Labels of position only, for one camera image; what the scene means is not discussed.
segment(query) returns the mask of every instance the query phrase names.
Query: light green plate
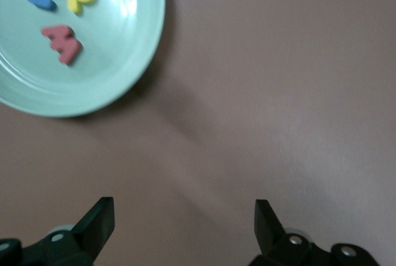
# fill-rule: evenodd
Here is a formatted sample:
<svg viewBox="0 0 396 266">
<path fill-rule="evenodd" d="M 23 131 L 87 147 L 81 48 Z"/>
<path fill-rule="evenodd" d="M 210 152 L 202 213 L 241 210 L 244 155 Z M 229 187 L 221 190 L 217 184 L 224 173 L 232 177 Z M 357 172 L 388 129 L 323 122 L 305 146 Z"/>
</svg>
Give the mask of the light green plate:
<svg viewBox="0 0 396 266">
<path fill-rule="evenodd" d="M 41 116 L 68 117 L 102 108 L 143 74 L 160 40 L 165 0 L 97 0 L 75 15 L 66 0 L 44 11 L 27 0 L 0 0 L 0 100 Z M 70 26 L 83 50 L 58 61 L 43 27 Z"/>
</svg>

